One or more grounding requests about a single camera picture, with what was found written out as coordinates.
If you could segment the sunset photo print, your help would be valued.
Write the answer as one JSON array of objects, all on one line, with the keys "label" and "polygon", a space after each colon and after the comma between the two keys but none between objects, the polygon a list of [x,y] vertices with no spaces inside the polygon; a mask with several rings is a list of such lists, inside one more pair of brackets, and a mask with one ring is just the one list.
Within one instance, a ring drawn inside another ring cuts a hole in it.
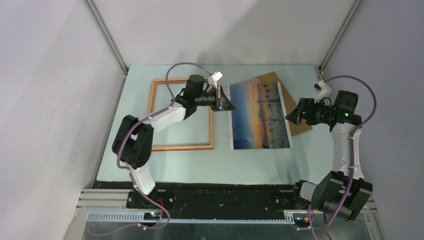
[{"label": "sunset photo print", "polygon": [[228,120],[231,150],[294,147],[279,82],[229,84],[227,93],[236,107]]}]

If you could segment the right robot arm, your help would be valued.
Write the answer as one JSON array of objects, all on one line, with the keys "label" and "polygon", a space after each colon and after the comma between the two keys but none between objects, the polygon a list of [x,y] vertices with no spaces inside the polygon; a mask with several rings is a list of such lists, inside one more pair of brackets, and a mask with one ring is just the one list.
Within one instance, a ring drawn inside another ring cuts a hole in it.
[{"label": "right robot arm", "polygon": [[319,184],[299,180],[294,184],[291,204],[297,209],[312,208],[336,214],[345,221],[356,219],[372,195],[373,185],[364,180],[359,160],[362,118],[355,114],[359,96],[340,90],[334,104],[313,98],[301,98],[286,120],[309,126],[325,124],[333,141],[332,170]]}]

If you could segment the wooden picture frame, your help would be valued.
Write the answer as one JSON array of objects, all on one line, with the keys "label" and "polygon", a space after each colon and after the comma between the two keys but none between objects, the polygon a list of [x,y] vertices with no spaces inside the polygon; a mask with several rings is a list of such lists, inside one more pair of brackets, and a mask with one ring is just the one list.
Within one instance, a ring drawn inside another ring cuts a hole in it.
[{"label": "wooden picture frame", "polygon": [[[164,79],[154,79],[151,84],[148,112],[156,112],[168,106],[171,94]],[[155,133],[152,150],[195,151],[213,150],[214,113],[209,107],[200,106],[188,119],[179,121]]]}]

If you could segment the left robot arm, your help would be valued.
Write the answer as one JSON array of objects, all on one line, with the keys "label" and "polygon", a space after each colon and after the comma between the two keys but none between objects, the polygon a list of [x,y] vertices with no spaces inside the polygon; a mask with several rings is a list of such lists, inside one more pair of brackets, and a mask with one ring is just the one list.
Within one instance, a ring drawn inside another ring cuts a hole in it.
[{"label": "left robot arm", "polygon": [[190,75],[185,87],[165,108],[145,118],[132,115],[123,118],[112,151],[117,155],[117,167],[127,170],[134,188],[140,193],[138,201],[145,208],[153,208],[158,202],[158,194],[153,191],[156,183],[147,165],[154,134],[188,119],[198,107],[209,107],[214,112],[234,111],[236,107],[218,84],[222,76],[219,71],[208,78]]}]

